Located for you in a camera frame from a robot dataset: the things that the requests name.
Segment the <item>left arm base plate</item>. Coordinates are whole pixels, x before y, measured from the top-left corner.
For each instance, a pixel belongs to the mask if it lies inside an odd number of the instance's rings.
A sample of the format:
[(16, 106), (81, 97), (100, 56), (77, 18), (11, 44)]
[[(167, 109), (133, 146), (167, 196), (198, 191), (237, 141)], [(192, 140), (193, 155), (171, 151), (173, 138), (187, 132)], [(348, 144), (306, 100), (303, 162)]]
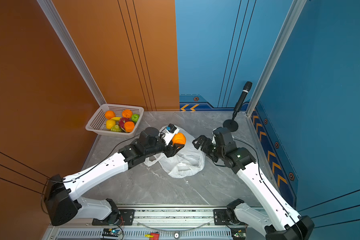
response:
[(93, 226), (131, 226), (134, 221), (135, 210), (112, 211), (104, 220), (93, 219)]

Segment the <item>white plastic basket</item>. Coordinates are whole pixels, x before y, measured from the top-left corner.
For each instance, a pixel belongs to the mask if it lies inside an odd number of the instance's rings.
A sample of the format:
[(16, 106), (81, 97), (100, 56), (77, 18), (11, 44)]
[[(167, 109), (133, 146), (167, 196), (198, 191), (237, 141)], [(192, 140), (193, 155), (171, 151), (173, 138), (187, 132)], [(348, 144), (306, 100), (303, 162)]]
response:
[(103, 104), (86, 125), (86, 130), (104, 136), (133, 137), (143, 118), (144, 108)]

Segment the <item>yellow lemon fruit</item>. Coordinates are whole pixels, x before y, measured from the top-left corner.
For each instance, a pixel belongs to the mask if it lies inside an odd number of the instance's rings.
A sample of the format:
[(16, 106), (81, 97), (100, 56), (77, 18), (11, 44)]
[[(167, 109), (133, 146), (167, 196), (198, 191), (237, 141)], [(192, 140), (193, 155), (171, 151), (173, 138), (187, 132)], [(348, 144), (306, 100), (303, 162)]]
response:
[(106, 121), (106, 129), (110, 130), (113, 126), (115, 126), (117, 122), (115, 120), (107, 120)]

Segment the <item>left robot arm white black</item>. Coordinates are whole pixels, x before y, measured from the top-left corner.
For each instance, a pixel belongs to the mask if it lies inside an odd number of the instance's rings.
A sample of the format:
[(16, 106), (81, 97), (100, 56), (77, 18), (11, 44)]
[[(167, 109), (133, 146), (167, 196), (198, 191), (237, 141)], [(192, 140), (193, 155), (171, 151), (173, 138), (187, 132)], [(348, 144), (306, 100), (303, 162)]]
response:
[(120, 225), (121, 212), (112, 199), (88, 199), (83, 194), (149, 157), (164, 154), (171, 158), (185, 144), (186, 137), (173, 124), (161, 131), (148, 127), (130, 144), (94, 166), (63, 178), (60, 175), (51, 177), (44, 197), (51, 224), (56, 227), (75, 219), (92, 219), (96, 225)]

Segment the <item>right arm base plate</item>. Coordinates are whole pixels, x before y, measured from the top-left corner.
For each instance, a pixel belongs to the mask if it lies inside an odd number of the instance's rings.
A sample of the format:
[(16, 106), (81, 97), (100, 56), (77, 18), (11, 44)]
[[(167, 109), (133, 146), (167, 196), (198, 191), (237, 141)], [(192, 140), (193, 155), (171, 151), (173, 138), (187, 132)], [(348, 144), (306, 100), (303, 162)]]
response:
[(245, 226), (245, 222), (238, 220), (233, 210), (229, 209), (214, 209), (214, 223), (216, 226)]

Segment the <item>green apple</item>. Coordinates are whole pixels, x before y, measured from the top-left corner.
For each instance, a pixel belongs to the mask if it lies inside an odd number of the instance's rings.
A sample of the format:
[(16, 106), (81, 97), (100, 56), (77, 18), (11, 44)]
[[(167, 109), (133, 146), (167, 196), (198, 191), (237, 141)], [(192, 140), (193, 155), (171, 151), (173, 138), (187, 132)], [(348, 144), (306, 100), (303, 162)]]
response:
[(134, 122), (136, 124), (138, 122), (139, 118), (140, 118), (139, 114), (133, 114), (130, 119), (132, 122)]

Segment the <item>white plastic bag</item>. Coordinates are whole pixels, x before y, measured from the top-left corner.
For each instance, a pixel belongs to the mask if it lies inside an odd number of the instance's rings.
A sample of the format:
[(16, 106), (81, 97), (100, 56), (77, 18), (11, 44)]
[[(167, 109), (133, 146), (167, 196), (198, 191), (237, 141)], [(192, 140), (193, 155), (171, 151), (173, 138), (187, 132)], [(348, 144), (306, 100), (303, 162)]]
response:
[(185, 147), (173, 157), (167, 157), (164, 153), (148, 157), (144, 164), (151, 167), (159, 163), (170, 177), (181, 179), (196, 175), (202, 171), (205, 167), (206, 155), (194, 147), (192, 141), (195, 138), (193, 136), (184, 129), (176, 127), (179, 129), (179, 133), (182, 133), (186, 138)]

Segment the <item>red dragon fruit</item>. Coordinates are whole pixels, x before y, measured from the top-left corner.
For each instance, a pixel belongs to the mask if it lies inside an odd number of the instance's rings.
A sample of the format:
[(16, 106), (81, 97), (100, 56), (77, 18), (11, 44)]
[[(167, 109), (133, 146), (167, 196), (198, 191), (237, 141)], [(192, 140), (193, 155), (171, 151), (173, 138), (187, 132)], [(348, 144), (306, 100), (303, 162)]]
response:
[(125, 130), (125, 123), (129, 122), (129, 118), (121, 118), (118, 122), (118, 125), (121, 129)]

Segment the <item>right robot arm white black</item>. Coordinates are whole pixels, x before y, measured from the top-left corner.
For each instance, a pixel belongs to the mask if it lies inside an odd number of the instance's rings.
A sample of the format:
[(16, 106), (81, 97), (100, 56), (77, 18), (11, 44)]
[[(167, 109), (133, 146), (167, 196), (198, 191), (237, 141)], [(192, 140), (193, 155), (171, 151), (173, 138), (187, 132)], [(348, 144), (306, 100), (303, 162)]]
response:
[(258, 160), (246, 148), (239, 148), (227, 128), (217, 128), (213, 138), (204, 135), (193, 140), (197, 150), (205, 153), (214, 163), (223, 161), (252, 191), (265, 213), (253, 209), (237, 199), (227, 205), (223, 222), (226, 225), (246, 224), (267, 240), (307, 240), (314, 223), (301, 216), (276, 190), (262, 172)]

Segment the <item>aluminium front rail frame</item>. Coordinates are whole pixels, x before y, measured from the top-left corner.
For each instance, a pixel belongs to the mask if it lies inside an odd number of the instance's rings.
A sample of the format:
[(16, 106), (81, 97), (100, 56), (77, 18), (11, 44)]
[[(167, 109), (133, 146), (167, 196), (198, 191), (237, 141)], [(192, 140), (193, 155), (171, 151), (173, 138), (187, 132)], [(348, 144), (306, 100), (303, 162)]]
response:
[(44, 240), (105, 240), (104, 228), (120, 228), (123, 240), (148, 240), (146, 234), (159, 233), (159, 240), (232, 240), (231, 230), (246, 232), (246, 240), (265, 237), (249, 225), (216, 226), (216, 206), (149, 206), (125, 205), (120, 210), (135, 210), (131, 226), (93, 226), (92, 219), (77, 219), (59, 227), (48, 226)]

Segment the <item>circuit board right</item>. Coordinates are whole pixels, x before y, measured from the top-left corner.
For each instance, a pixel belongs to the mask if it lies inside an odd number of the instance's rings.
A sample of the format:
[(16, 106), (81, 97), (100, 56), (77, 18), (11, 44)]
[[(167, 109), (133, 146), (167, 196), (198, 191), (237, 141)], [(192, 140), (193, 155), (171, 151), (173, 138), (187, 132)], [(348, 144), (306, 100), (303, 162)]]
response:
[(231, 230), (233, 240), (246, 240), (246, 232), (239, 230), (238, 232)]

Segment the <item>black microphone on stand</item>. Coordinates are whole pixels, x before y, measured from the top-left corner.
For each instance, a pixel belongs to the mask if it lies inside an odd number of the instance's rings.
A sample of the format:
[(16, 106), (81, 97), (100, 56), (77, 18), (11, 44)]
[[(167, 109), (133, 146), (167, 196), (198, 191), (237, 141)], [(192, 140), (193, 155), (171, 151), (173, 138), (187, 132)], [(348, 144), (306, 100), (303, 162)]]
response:
[(237, 114), (241, 111), (243, 103), (245, 101), (245, 98), (247, 97), (248, 93), (250, 92), (251, 88), (252, 88), (253, 83), (252, 82), (246, 82), (242, 93), (240, 95), (239, 100), (237, 101), (235, 107), (234, 107), (234, 111), (232, 114), (232, 118), (230, 120), (225, 120), (223, 122), (223, 127), (227, 128), (229, 131), (231, 132), (235, 132), (238, 130), (239, 125), (238, 123), (235, 121), (235, 118), (237, 116)]

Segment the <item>green circuit board left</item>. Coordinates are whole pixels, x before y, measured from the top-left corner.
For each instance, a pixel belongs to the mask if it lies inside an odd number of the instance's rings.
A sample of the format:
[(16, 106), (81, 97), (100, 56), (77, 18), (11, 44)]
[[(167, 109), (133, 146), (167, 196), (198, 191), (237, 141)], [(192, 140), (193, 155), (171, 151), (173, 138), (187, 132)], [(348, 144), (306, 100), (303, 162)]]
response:
[(102, 231), (102, 238), (106, 240), (122, 240), (123, 230), (120, 228), (104, 228)]

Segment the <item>red yellow button box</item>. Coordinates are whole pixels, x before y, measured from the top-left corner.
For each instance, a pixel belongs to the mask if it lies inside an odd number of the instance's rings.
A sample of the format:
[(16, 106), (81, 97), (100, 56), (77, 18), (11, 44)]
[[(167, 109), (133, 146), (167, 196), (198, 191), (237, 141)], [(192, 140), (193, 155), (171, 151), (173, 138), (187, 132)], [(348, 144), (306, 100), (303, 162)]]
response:
[(160, 234), (159, 233), (150, 233), (150, 234), (144, 235), (144, 237), (147, 238), (148, 240), (159, 240)]

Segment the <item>yellow banana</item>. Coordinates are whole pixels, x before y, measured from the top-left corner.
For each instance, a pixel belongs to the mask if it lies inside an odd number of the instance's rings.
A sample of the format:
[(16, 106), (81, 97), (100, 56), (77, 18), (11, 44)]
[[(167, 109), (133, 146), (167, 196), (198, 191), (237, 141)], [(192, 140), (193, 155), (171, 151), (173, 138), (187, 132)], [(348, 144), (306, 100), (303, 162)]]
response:
[(112, 120), (115, 120), (116, 122), (120, 121), (121, 117), (113, 117)]

